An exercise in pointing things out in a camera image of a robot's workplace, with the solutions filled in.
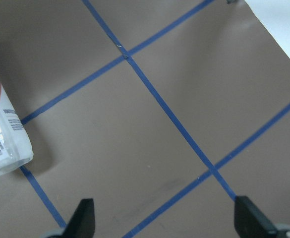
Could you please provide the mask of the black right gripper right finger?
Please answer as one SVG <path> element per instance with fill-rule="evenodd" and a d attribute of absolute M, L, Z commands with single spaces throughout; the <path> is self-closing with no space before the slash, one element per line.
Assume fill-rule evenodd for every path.
<path fill-rule="evenodd" d="M 236 196 L 234 228 L 240 238 L 276 238 L 276 226 L 247 197 Z"/>

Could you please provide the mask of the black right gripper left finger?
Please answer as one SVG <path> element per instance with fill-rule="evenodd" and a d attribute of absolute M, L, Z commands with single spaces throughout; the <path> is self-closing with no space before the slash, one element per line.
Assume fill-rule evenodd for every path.
<path fill-rule="evenodd" d="M 64 229 L 62 238 L 92 238 L 96 229 L 93 198 L 82 199 Z"/>

